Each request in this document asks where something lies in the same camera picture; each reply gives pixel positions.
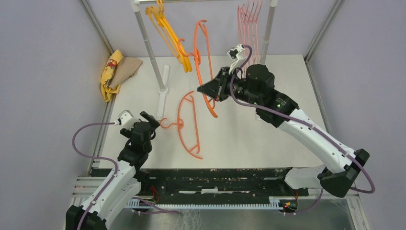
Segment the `orange plastic hanger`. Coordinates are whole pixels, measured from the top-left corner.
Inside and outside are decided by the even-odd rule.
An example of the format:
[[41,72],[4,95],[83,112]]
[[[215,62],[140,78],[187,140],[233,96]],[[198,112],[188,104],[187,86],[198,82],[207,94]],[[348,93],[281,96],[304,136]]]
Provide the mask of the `orange plastic hanger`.
[[[212,80],[214,79],[213,69],[212,69],[212,64],[211,64],[210,43],[209,43],[207,27],[205,25],[206,22],[207,21],[205,19],[202,19],[202,20],[199,20],[195,25],[194,34],[193,34],[193,51],[189,52],[189,53],[186,53],[185,51],[180,51],[180,54],[185,58],[188,58],[189,56],[193,57],[193,60],[195,62],[197,78],[198,78],[198,82],[199,82],[200,86],[203,85],[203,80],[202,80],[202,75],[201,75],[201,71],[200,71],[202,55],[198,49],[198,31],[199,30],[201,30],[201,32],[203,33],[205,41],[206,41],[206,51],[207,51],[207,57],[208,57],[210,78]],[[218,118],[218,115],[214,110],[215,99],[208,99],[206,94],[202,94],[202,95],[203,95],[205,105],[206,105],[208,111],[210,112],[210,114],[212,115],[212,117]]]
[[175,128],[178,133],[179,142],[186,153],[195,159],[203,160],[194,91],[190,91],[182,96],[174,119],[168,120],[168,118],[163,117],[159,122],[163,129]]

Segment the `yellow plastic hanger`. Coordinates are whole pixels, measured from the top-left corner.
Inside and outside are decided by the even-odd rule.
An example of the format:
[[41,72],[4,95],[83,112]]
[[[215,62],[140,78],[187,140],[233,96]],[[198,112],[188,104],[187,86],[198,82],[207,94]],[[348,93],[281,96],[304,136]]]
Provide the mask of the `yellow plastic hanger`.
[[171,43],[171,50],[173,51],[172,53],[174,54],[175,58],[182,64],[184,71],[186,73],[191,72],[192,66],[190,64],[190,61],[187,57],[185,57],[182,54],[182,52],[184,50],[182,50],[182,48],[179,47],[179,44],[178,44],[179,39],[178,39],[174,29],[172,28],[172,26],[170,25],[170,23],[168,22],[168,20],[165,17],[164,3],[162,0],[156,0],[156,2],[157,2],[157,6],[158,6],[158,21],[159,21],[159,23],[162,24],[163,30],[165,32],[167,32],[167,38],[169,39],[169,41]]
[[155,5],[146,7],[145,15],[150,19],[174,57],[182,65],[184,72],[191,72],[192,66],[189,58],[186,57],[186,51],[180,44],[180,39],[165,16],[164,2],[162,0],[155,0],[154,2],[156,3]]

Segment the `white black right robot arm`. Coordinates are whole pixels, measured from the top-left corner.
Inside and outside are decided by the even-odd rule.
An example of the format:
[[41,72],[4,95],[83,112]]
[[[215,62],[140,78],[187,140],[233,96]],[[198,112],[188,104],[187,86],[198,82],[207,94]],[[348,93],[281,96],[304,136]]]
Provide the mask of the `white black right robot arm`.
[[317,167],[289,168],[276,183],[281,195],[288,196],[295,189],[320,188],[345,197],[348,191],[355,190],[353,183],[365,172],[370,154],[332,137],[297,102],[276,90],[274,82],[274,74],[262,64],[249,66],[243,78],[237,76],[237,70],[223,67],[197,91],[217,102],[232,97],[239,105],[255,108],[261,120],[294,137],[322,161]]

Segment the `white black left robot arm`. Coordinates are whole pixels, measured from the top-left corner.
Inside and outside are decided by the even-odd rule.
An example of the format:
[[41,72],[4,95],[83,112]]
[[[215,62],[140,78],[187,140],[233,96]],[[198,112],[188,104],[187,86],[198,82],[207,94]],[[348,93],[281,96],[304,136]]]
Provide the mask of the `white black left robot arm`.
[[136,119],[129,110],[124,110],[113,122],[113,125],[121,126],[120,133],[127,141],[117,160],[99,157],[99,160],[113,163],[114,168],[88,199],[67,210],[67,230],[108,230],[132,197],[149,192],[148,173],[141,167],[152,151],[151,141],[160,123],[145,111],[140,115],[144,120]]

